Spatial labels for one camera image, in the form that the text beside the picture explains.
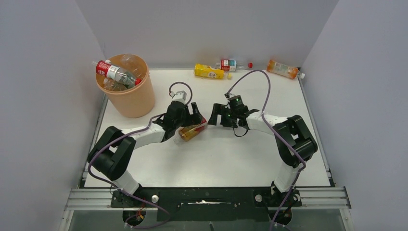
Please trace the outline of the red-yellow label bottle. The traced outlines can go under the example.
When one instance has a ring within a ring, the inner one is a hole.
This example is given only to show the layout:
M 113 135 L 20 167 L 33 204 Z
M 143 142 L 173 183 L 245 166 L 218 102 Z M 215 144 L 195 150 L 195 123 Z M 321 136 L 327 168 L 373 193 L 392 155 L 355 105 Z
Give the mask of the red-yellow label bottle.
M 207 120 L 203 117 L 200 124 L 180 128 L 174 137 L 174 143 L 179 145 L 188 142 L 207 128 Z

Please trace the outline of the green-label upright-lying bottle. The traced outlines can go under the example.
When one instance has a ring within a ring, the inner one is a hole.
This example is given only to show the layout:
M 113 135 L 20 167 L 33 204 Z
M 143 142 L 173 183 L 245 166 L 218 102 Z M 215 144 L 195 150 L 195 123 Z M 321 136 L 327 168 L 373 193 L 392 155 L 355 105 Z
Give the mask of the green-label upright-lying bottle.
M 136 86 L 136 80 L 133 78 L 121 78 L 120 80 L 117 80 L 117 82 L 124 85 L 127 89 L 131 89 Z

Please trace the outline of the large clear unlabelled bottle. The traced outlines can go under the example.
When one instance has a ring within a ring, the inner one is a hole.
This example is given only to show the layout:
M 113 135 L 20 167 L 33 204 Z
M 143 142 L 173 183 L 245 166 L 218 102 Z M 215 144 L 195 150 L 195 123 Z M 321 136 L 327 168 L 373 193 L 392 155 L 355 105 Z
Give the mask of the large clear unlabelled bottle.
M 133 54 L 124 54 L 121 58 L 121 63 L 126 66 L 126 70 L 130 71 L 135 77 L 144 77 L 142 65 L 139 64 Z

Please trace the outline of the red-label bottle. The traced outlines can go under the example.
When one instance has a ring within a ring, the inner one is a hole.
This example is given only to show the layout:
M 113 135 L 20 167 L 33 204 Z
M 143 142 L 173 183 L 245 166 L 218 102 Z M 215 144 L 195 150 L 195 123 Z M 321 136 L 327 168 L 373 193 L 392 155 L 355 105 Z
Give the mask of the red-label bottle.
M 94 67 L 96 74 L 110 78 L 116 82 L 121 78 L 133 78 L 136 80 L 135 84 L 138 85 L 142 81 L 141 78 L 135 77 L 128 70 L 103 60 L 92 62 L 92 66 Z

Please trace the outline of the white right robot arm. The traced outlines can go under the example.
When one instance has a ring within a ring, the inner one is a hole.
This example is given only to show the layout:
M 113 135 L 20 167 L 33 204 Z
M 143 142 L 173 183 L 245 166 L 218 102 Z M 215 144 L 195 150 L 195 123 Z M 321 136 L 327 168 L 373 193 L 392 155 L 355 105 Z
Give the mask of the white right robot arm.
M 275 137 L 281 166 L 271 184 L 270 198 L 277 205 L 283 205 L 290 199 L 289 191 L 300 172 L 318 151 L 317 142 L 301 116 L 278 117 L 249 109 L 240 95 L 229 97 L 227 104 L 215 103 L 208 124 L 242 127 L 246 131 L 257 130 Z

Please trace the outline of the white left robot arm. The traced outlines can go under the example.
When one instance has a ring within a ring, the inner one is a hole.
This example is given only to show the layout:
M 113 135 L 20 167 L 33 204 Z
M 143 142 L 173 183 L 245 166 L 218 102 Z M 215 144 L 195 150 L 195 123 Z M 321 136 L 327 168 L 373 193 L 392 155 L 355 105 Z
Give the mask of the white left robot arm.
M 185 105 L 172 102 L 163 114 L 153 116 L 148 125 L 133 128 L 128 132 L 115 126 L 108 127 L 97 140 L 88 155 L 88 173 L 94 168 L 104 175 L 103 181 L 134 195 L 140 189 L 140 184 L 128 171 L 128 165 L 134 150 L 152 144 L 161 143 L 172 138 L 176 130 L 201 124 L 202 114 L 196 103 Z

